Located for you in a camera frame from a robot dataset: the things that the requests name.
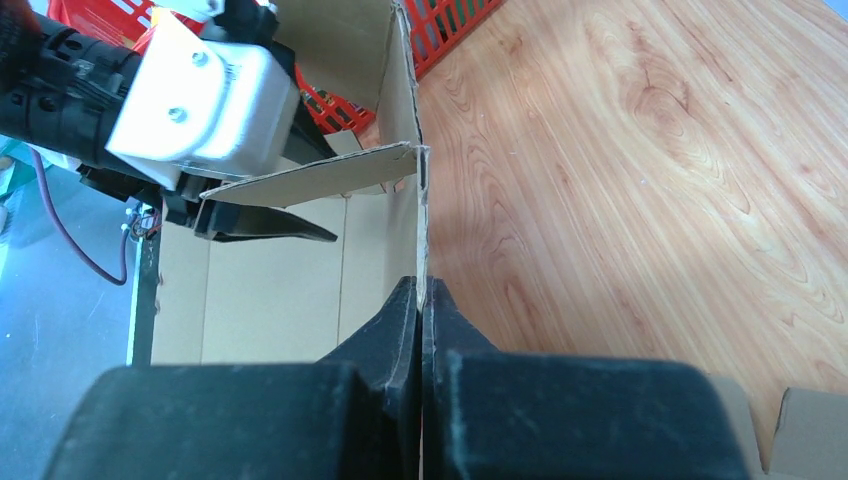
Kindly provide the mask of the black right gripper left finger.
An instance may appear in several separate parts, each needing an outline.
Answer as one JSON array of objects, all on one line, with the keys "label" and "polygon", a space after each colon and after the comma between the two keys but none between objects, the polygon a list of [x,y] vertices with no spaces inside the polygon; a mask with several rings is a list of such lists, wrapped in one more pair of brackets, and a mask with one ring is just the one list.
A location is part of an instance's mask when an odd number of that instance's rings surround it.
[{"label": "black right gripper left finger", "polygon": [[313,363],[121,367],[99,377],[49,479],[415,479],[416,281]]}]

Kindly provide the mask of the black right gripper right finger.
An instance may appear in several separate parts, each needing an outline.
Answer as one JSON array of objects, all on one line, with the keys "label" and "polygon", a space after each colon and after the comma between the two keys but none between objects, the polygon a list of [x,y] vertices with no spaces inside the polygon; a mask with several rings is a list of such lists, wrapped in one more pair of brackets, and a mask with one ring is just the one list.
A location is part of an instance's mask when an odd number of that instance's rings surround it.
[{"label": "black right gripper right finger", "polygon": [[720,397],[678,362],[498,350],[444,281],[422,314],[427,479],[746,479]]}]

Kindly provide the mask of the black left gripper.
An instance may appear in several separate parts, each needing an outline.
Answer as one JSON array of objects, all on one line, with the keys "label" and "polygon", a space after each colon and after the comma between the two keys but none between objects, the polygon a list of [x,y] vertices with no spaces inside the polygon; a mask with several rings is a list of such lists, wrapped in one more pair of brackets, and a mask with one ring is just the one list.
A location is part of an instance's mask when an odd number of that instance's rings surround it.
[{"label": "black left gripper", "polygon": [[[318,158],[318,127],[297,92],[130,92],[107,106],[72,103],[73,157],[177,191],[184,175],[238,181]],[[331,231],[285,210],[204,200],[197,237],[220,243]]]}]

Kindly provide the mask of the brown cardboard box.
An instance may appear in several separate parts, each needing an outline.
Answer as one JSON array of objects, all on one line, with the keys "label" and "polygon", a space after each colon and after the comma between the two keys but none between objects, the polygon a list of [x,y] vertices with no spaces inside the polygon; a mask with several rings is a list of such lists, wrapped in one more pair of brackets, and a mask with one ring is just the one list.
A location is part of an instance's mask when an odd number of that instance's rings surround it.
[{"label": "brown cardboard box", "polygon": [[426,292],[429,148],[342,134],[335,159],[223,187],[218,200],[280,207],[338,236],[218,243],[161,233],[151,364],[314,361],[370,320],[396,284]]}]

